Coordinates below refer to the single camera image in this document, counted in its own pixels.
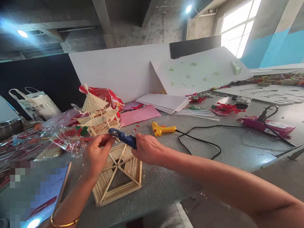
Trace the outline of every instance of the hand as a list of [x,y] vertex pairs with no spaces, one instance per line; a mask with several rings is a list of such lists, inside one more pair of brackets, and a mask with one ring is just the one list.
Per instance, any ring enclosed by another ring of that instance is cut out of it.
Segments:
[[137,159],[150,165],[157,165],[166,147],[161,145],[157,139],[150,135],[135,135],[137,149],[132,148],[132,153]]
[[85,175],[99,178],[115,139],[109,134],[98,135],[86,146],[83,154]]

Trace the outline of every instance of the gold bracelet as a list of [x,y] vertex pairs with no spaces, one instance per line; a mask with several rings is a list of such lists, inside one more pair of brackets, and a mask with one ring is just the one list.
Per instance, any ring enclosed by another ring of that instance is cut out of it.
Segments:
[[75,219],[74,222],[72,222],[72,223],[65,224],[65,225],[58,225],[58,224],[56,224],[56,223],[54,222],[54,220],[53,220],[53,214],[51,215],[51,225],[52,225],[53,227],[56,227],[56,228],[68,227],[68,226],[74,225],[74,224],[77,223],[79,220],[80,220],[80,217],[77,218],[77,219]]

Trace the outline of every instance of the metal bowl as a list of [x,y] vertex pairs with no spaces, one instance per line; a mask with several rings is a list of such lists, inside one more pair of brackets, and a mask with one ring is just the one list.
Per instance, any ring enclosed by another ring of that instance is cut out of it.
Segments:
[[0,141],[23,132],[22,118],[0,123]]

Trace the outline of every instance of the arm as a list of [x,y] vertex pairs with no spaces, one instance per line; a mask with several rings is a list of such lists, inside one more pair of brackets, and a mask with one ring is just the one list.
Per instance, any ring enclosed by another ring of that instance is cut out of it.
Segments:
[[[83,174],[76,186],[55,210],[53,220],[56,224],[69,224],[80,217],[92,189],[104,169],[114,141],[115,139],[111,135],[99,135],[85,148]],[[52,228],[53,226],[48,219],[42,227]]]
[[155,137],[136,134],[141,161],[189,176],[219,200],[247,213],[259,227],[301,227],[304,203],[277,186],[223,163],[177,152]]

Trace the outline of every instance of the tote bag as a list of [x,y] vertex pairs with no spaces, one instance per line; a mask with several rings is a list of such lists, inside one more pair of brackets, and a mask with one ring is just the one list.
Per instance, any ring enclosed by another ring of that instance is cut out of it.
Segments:
[[[12,90],[15,90],[20,94],[24,99],[19,100],[17,96],[11,93]],[[26,113],[35,121],[43,120],[46,121],[51,117],[61,113],[59,108],[54,104],[54,102],[46,95],[43,91],[37,90],[35,93],[25,95],[23,92],[18,89],[11,89],[9,94],[21,105],[21,107],[26,111]]]

